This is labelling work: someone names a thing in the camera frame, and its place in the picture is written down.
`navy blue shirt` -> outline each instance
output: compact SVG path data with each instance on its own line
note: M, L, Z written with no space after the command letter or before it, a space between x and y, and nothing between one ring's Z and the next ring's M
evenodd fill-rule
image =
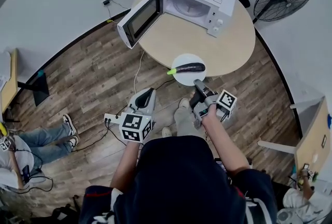
M115 222L244 223L244 194L261 199L275 223L276 205L269 175L244 170L232 179L231 185L204 139L160 138L143 147L133 185L115 202ZM86 214L84 207L80 223L91 223L93 216L101 215L101 210L105 212L100 205L96 209L100 212Z

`gray pants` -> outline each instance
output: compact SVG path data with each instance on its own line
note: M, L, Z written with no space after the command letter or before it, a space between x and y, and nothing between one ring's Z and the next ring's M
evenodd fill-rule
M191 114L192 113L185 107L179 107L176 110L174 120L176 123L177 136L194 135L204 138L203 134L195 128L191 120Z
M69 131L70 129L68 124L63 123L57 128L38 128L32 132L20 134L20 138L26 142L26 144L30 147L31 152L34 154L34 169L39 168L41 165L41 161L38 157L43 160L43 164L47 164L59 158L65 157L72 152L69 142L57 145L48 145L54 141L68 137Z

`open microwave door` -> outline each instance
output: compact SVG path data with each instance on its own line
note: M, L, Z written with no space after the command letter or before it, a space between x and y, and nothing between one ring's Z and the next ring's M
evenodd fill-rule
M163 0L140 1L118 23L121 39L132 49L163 12Z

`white microwave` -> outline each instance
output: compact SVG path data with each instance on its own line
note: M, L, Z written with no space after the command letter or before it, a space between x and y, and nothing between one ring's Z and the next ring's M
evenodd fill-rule
M217 37L230 21L235 0L142 0L118 23L118 31L133 48L163 13L170 13L207 29Z

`desk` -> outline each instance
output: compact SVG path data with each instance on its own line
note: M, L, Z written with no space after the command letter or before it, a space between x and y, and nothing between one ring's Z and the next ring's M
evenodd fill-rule
M134 0L133 6L141 0ZM171 68L183 53L199 56L206 65L206 76L231 73L248 61L255 47L255 28L247 10L236 0L228 27L216 38L206 29L164 13L139 43L157 62Z
M38 76L32 85L17 81L17 55L17 49L10 54L10 79L6 82L1 91L1 114L5 113L6 109L15 98L18 93L18 88L32 90L36 106L49 96L45 73Z
M309 164L309 170L319 172L330 153L330 130L327 127L327 103L322 98L318 104L317 111L303 134L303 138L296 147L285 146L266 141L258 141L259 146L275 149L278 151L294 154L296 170L302 170L305 163ZM326 135L325 147L322 147L324 135Z

